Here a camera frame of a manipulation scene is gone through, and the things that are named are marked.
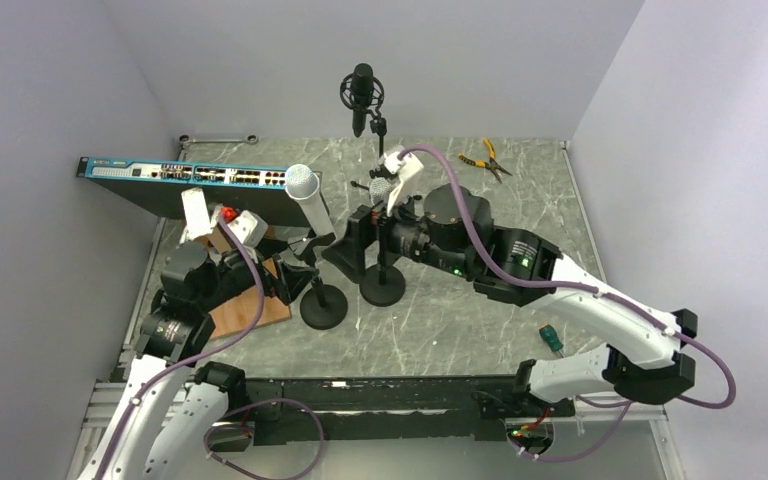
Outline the white handheld microphone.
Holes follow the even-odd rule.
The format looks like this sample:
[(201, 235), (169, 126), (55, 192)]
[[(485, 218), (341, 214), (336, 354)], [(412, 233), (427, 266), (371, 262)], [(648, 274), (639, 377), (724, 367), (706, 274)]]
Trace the white handheld microphone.
[(321, 194), (320, 178), (309, 166), (295, 164), (286, 170), (285, 192), (301, 208), (316, 235), (335, 233), (334, 224)]

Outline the black tripod shock-mount stand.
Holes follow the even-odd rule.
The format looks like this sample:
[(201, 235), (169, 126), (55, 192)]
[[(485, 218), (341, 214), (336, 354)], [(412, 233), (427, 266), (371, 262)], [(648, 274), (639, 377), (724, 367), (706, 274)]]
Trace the black tripod shock-mount stand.
[[(353, 111), (352, 111), (351, 100), (350, 100), (350, 91), (349, 91), (349, 87), (351, 85), (352, 72), (346, 75), (341, 81), (340, 98), (343, 105), (352, 112), (352, 117), (353, 117)], [(383, 106), (384, 99), (385, 99), (385, 90), (384, 90), (383, 84), (374, 75), (374, 95), (372, 97), (372, 103), (369, 109), (367, 110), (367, 115), (365, 118), (365, 129), (366, 127), (369, 127), (369, 130), (378, 139), (379, 156), (378, 156), (378, 159), (376, 160), (375, 166), (379, 158), (386, 151), (384, 148), (384, 140), (388, 133), (388, 124), (387, 124), (386, 118), (381, 113), (381, 107)]]

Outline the white plastic clip part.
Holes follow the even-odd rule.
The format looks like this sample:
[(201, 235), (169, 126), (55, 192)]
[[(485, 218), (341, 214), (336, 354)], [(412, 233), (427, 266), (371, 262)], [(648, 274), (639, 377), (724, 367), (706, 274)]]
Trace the white plastic clip part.
[(185, 226), (180, 242), (198, 241), (219, 251), (227, 250), (229, 244), (218, 226), (223, 205), (209, 203), (199, 187), (183, 191), (181, 202)]

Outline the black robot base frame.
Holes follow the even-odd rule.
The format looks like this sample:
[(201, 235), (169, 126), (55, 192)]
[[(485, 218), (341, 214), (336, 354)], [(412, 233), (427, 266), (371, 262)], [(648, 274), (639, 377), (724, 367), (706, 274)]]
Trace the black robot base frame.
[(250, 378), (246, 389), (255, 408), (232, 412), (207, 436), (220, 452), (319, 439), (502, 441), (504, 424), (575, 414), (570, 400), (526, 395), (512, 375)]

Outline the blue network switch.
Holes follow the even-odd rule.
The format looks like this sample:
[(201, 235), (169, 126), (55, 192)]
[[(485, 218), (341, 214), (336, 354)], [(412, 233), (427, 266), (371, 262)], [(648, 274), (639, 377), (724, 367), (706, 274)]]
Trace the blue network switch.
[(181, 193), (200, 188), (207, 203), (250, 210), (271, 226), (310, 226), (285, 193), (285, 167), (82, 157), (76, 176), (158, 217), (182, 220)]

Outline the wooden board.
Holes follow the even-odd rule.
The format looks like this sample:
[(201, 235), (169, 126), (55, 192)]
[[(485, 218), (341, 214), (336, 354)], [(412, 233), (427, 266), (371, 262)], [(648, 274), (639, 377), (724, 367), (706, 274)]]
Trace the wooden board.
[[(212, 246), (204, 246), (214, 260), (219, 259), (220, 253), (230, 249), (230, 244), (229, 248), (225, 251), (219, 251)], [(259, 297), (256, 288), (253, 287), (212, 310), (211, 316), (215, 329), (211, 339), (226, 339), (247, 328), (251, 324), (254, 314), (256, 313), (258, 300)], [(263, 313), (256, 328), (277, 324), (291, 318), (292, 313), (289, 306), (284, 305), (277, 298), (266, 297)]]

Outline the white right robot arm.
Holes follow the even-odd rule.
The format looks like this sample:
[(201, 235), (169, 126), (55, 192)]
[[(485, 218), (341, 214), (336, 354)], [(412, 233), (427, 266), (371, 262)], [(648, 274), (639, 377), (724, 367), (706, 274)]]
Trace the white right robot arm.
[(490, 300), (548, 312), (600, 338), (601, 345), (584, 353), (520, 364), (510, 392), (524, 415), (606, 391), (663, 405), (694, 386), (696, 363), (682, 353), (683, 341), (645, 318), (652, 315), (693, 337), (698, 324), (693, 312), (662, 312), (629, 299), (544, 238), (495, 225), (487, 199), (466, 188), (460, 194), (471, 223), (458, 211), (451, 186), (444, 185), (425, 197), (421, 216), (405, 208), (388, 215), (385, 205), (360, 206), (344, 237), (323, 257), (359, 285), (372, 305), (401, 299), (405, 281), (394, 264), (405, 258), (462, 278)]

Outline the silver combination wrench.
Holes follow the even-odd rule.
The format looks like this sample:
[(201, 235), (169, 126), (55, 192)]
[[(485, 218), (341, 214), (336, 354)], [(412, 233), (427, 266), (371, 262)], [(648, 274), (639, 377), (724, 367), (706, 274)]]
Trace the silver combination wrench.
[(256, 145), (260, 138), (257, 135), (248, 135), (245, 137), (216, 137), (216, 136), (193, 136), (193, 135), (180, 135), (178, 137), (178, 143), (182, 148), (188, 148), (189, 146), (196, 144), (246, 144)]

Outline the left black round-base mic stand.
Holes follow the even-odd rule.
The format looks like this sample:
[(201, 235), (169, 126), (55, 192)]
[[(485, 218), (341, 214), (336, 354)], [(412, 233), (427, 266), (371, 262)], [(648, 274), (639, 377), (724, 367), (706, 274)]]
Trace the left black round-base mic stand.
[[(335, 234), (331, 234), (331, 243), (335, 239)], [(311, 290), (305, 293), (300, 301), (299, 310), (303, 322), (315, 330), (337, 327), (347, 315), (347, 297), (336, 286), (324, 283), (316, 266), (316, 255), (309, 260), (300, 261), (318, 272), (318, 276), (310, 283)]]

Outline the black round-base mic stand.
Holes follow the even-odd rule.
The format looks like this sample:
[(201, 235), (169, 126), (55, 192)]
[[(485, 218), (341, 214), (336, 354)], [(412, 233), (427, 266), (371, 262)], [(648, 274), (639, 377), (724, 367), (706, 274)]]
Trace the black round-base mic stand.
[(395, 267), (398, 255), (393, 256), (388, 247), (390, 229), (384, 220), (377, 225), (379, 252), (377, 263), (365, 271), (360, 284), (360, 294), (369, 304), (389, 307), (399, 302), (405, 291), (406, 282), (402, 272)]
[[(331, 234), (331, 243), (335, 239), (335, 234)], [(310, 283), (311, 290), (305, 293), (300, 301), (299, 310), (303, 322), (315, 330), (337, 327), (347, 315), (347, 297), (336, 286), (324, 283), (316, 266), (316, 255), (309, 260), (300, 261), (318, 272), (318, 276)]]

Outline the yellow black pliers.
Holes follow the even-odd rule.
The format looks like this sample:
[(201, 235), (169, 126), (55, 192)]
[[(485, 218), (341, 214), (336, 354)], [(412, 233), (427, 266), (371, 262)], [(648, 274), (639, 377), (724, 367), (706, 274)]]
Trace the yellow black pliers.
[(501, 183), (502, 177), (501, 175), (507, 175), (512, 176), (512, 173), (509, 172), (507, 169), (502, 167), (497, 159), (496, 159), (496, 152), (494, 145), (492, 141), (489, 138), (484, 137), (482, 139), (482, 143), (484, 144), (485, 148), (487, 149), (487, 159), (486, 160), (474, 160), (472, 158), (469, 158), (463, 153), (459, 153), (457, 155), (457, 158), (464, 164), (470, 165), (475, 168), (484, 169), (492, 173), (492, 175), (495, 177), (495, 179)]

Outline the black condenser microphone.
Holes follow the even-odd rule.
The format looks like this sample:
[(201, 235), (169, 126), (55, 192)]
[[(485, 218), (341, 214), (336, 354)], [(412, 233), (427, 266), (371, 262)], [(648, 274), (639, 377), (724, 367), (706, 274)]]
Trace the black condenser microphone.
[(359, 138), (365, 130), (367, 110), (374, 95), (374, 72), (369, 64), (359, 63), (355, 66), (351, 75), (349, 91), (353, 111), (353, 134)]

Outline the centre black round-base mic stand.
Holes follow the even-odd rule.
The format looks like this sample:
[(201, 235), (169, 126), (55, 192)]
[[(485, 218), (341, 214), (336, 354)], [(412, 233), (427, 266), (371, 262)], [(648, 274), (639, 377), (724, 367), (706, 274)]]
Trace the centre black round-base mic stand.
[(377, 225), (379, 252), (377, 263), (365, 271), (360, 284), (360, 294), (369, 304), (389, 307), (399, 302), (405, 291), (406, 282), (402, 272), (395, 267), (398, 255), (393, 256), (388, 247), (390, 229), (384, 220)]

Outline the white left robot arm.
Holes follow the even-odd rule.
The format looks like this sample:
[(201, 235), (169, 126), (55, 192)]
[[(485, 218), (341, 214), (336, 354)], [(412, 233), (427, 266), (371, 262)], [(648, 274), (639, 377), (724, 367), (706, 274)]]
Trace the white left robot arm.
[(213, 309), (253, 289), (261, 316), (268, 297), (295, 301), (319, 273), (279, 256), (262, 266), (243, 245), (213, 259), (197, 241), (178, 245), (142, 322), (122, 396), (82, 479), (171, 479), (183, 453), (208, 444), (218, 422), (274, 421), (288, 404), (279, 386), (211, 360)]

